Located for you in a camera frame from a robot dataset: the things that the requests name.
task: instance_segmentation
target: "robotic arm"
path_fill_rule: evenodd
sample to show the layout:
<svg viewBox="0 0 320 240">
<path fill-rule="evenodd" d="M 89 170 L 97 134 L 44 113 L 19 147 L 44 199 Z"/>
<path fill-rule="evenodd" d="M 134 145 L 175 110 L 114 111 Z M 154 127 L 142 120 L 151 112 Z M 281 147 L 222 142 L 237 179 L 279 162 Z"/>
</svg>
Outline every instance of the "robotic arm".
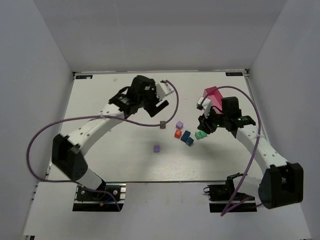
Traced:
<svg viewBox="0 0 320 240">
<path fill-rule="evenodd" d="M 167 100 L 162 99 L 173 92 L 163 81 L 156 84 L 155 80 L 138 75 L 131 86 L 122 88 L 99 113 L 101 116 L 109 115 L 120 119 L 91 119 L 66 136 L 58 134 L 53 139 L 52 163 L 72 181 L 89 189 L 103 190 L 106 183 L 88 167 L 84 158 L 86 153 L 103 135 L 120 124 L 121 119 L 127 119 L 138 109 L 144 108 L 150 117 L 154 117 L 169 105 Z"/>
<path fill-rule="evenodd" d="M 197 108 L 203 110 L 198 129 L 207 134 L 214 133 L 217 128 L 225 128 L 241 142 L 250 153 L 253 153 L 258 127 L 250 116 L 242 116 L 239 101 L 236 97 L 222 99 L 222 114 L 217 114 L 211 101 L 200 98 Z M 260 136 L 254 159 L 262 173 L 262 180 L 247 176 L 239 191 L 247 195 L 260 198 L 267 209 L 273 209 L 303 200 L 304 172 L 299 163 L 290 163 L 282 157 Z M 242 174 L 229 176 L 225 182 L 226 189 L 231 195 L 238 185 Z"/>
</svg>

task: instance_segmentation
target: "orange cube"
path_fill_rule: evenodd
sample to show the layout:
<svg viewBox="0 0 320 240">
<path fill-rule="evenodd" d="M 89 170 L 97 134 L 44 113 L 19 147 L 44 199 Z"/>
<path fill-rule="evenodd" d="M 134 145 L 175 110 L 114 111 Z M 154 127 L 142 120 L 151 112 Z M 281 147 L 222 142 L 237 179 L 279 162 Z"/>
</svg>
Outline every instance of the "orange cube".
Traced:
<svg viewBox="0 0 320 240">
<path fill-rule="evenodd" d="M 179 139 L 181 137 L 182 131 L 180 131 L 179 129 L 177 129 L 174 133 L 174 136 Z"/>
</svg>

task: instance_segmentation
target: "dark blue block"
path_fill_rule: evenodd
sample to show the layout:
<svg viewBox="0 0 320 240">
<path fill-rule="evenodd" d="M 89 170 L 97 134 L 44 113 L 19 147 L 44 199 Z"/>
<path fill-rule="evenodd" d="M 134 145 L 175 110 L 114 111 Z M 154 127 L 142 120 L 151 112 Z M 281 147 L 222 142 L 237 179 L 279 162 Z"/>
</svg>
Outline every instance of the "dark blue block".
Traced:
<svg viewBox="0 0 320 240">
<path fill-rule="evenodd" d="M 182 137 L 180 138 L 181 141 L 186 142 L 187 139 L 188 139 L 188 137 L 190 136 L 190 134 L 191 134 L 191 132 L 185 131 L 185 132 L 183 133 Z"/>
<path fill-rule="evenodd" d="M 191 146 L 194 143 L 194 139 L 192 137 L 188 137 L 188 139 L 185 141 L 186 144 Z"/>
</svg>

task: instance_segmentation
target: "pink box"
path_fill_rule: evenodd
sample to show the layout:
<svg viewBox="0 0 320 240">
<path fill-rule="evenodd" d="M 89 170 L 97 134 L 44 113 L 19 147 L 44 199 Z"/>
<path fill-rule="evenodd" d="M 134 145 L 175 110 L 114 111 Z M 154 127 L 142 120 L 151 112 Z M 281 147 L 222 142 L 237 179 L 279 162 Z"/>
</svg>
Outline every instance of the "pink box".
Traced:
<svg viewBox="0 0 320 240">
<path fill-rule="evenodd" d="M 205 97 L 208 93 L 210 93 L 212 90 L 216 89 L 217 87 L 216 86 L 213 86 L 213 87 L 209 87 L 209 88 L 206 88 L 203 92 L 203 97 Z M 212 105 L 213 106 L 216 106 L 218 107 L 219 109 L 222 110 L 222 95 L 220 93 L 219 90 L 215 90 L 213 93 L 211 93 L 209 96 L 208 96 L 208 99 L 211 100 L 212 102 Z M 215 112 L 217 114 L 222 114 L 221 112 L 219 112 L 216 108 L 213 108 L 215 110 Z"/>
</svg>

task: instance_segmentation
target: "green block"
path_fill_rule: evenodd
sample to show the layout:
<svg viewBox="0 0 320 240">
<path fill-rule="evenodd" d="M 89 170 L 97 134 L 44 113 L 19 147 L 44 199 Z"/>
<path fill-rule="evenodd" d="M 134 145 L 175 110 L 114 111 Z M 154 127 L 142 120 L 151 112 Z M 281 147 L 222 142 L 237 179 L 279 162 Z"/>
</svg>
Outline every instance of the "green block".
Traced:
<svg viewBox="0 0 320 240">
<path fill-rule="evenodd" d="M 208 136 L 208 134 L 206 134 L 204 131 L 200 131 L 199 133 L 201 134 L 202 138 Z"/>
<path fill-rule="evenodd" d="M 198 131 L 198 132 L 196 132 L 195 134 L 194 134 L 194 136 L 195 136 L 195 138 L 196 139 L 202 139 L 203 138 L 203 136 L 201 135 L 201 133 Z"/>
</svg>

